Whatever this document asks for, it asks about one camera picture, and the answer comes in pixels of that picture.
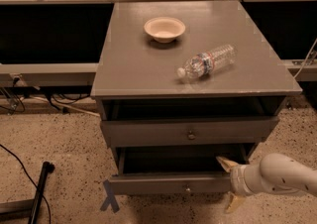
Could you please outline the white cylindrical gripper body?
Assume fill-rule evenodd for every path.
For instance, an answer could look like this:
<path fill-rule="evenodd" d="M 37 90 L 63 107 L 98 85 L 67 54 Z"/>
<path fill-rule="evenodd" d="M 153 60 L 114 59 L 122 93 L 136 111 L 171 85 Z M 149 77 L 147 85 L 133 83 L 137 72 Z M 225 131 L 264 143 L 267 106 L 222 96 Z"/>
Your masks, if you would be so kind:
<path fill-rule="evenodd" d="M 237 165 L 231 169 L 232 191 L 239 196 L 260 193 L 261 175 L 258 165 Z"/>

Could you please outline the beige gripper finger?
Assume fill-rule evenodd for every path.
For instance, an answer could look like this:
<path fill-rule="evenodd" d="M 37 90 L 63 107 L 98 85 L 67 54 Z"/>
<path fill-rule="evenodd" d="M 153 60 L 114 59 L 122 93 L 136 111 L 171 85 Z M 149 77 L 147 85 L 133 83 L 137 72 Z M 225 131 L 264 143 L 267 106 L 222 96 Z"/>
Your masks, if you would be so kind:
<path fill-rule="evenodd" d="M 227 214 L 233 213 L 236 211 L 246 200 L 245 196 L 229 192 L 229 203 L 225 209 Z"/>
<path fill-rule="evenodd" d="M 232 168 L 238 165 L 238 163 L 231 161 L 225 157 L 218 156 L 216 160 L 221 165 L 221 167 L 223 168 L 225 172 L 230 172 Z"/>

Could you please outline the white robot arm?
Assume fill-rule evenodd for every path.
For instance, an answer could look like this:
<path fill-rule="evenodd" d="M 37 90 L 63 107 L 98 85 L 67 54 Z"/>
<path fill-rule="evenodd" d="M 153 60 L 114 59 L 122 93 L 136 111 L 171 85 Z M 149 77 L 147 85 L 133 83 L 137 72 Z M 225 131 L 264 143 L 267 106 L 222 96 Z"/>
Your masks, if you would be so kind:
<path fill-rule="evenodd" d="M 269 154 L 253 165 L 240 165 L 220 156 L 216 160 L 230 175 L 227 213 L 234 212 L 248 196 L 258 193 L 297 195 L 305 192 L 317 196 L 317 170 L 286 155 Z"/>

